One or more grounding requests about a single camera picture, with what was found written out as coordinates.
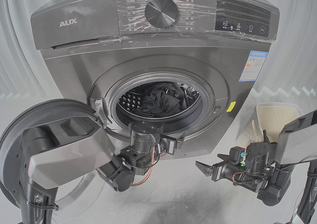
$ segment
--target orange cable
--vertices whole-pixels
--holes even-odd
[[[152,148],[152,160],[151,160],[151,165],[153,165],[153,163],[154,163],[154,153],[155,153],[155,151],[154,151],[154,147],[153,147],[153,148]],[[137,183],[133,183],[133,184],[131,184],[131,186],[138,186],[138,185],[141,185],[142,183],[144,183],[144,182],[150,177],[150,174],[151,174],[151,172],[152,172],[152,169],[153,169],[153,167],[150,167],[150,170],[149,170],[148,174],[146,175],[146,177],[145,177],[142,181],[137,182]]]

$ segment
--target plastic wrap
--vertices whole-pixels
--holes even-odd
[[[68,0],[52,0],[42,9],[56,1],[64,3]],[[276,40],[280,13],[265,0],[172,0],[177,5],[178,17],[166,28],[157,28],[146,19],[145,7],[149,1],[151,0],[117,0],[120,41],[129,40],[136,44],[136,39],[144,37],[149,41],[149,37],[162,34],[166,40],[171,41],[197,41],[224,36],[268,43]],[[115,20],[111,14],[104,16],[101,12],[96,18],[101,16],[104,20]]]
[[[239,39],[250,39],[262,42],[275,42],[276,29],[271,29],[274,34],[269,33],[270,18],[273,20],[279,18],[279,13],[273,13],[268,10],[267,6],[261,5],[258,2],[249,0],[227,0],[228,4],[233,4],[236,1],[236,7],[242,8],[245,4],[250,4],[250,8],[246,8],[244,13],[231,12],[217,6],[218,3],[223,3],[219,0],[173,0],[178,8],[177,21],[169,27],[157,28],[152,26],[145,18],[144,10],[148,2],[151,0],[117,0],[119,30],[122,39],[139,38],[139,35],[134,34],[152,34],[154,37],[159,34],[173,36],[227,36]],[[258,12],[258,8],[264,8],[270,15],[264,15]],[[254,12],[268,18],[261,18],[259,15],[254,16],[248,14]],[[218,30],[215,26],[219,25],[223,30]]]

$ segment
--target white laundry basket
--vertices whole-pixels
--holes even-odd
[[[285,124],[302,116],[295,104],[273,102],[259,103],[241,134],[236,139],[236,146],[246,148],[250,143],[264,140],[263,130],[270,142],[277,142]]]

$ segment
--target control panel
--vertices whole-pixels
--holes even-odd
[[[120,34],[215,29],[216,0],[117,0]]]
[[[217,0],[215,30],[268,37],[271,12],[237,0]]]

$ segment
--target front-loading washing machine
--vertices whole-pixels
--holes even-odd
[[[63,97],[93,107],[114,140],[128,142],[136,120],[185,133],[171,158],[211,153],[278,22],[265,0],[52,0],[31,16],[35,46]],[[166,110],[172,95],[176,105]]]

